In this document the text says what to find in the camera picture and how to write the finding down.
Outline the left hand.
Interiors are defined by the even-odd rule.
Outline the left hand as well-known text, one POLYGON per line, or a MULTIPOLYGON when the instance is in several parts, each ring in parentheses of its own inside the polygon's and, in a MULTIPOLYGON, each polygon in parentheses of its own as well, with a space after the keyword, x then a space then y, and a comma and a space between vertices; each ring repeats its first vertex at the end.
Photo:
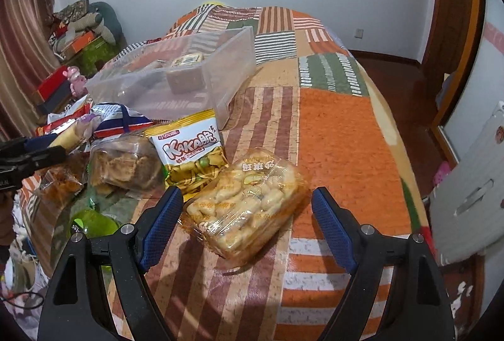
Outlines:
POLYGON ((0 194, 0 245, 10 246, 15 239, 14 218, 13 218, 14 200, 12 193, 0 194))

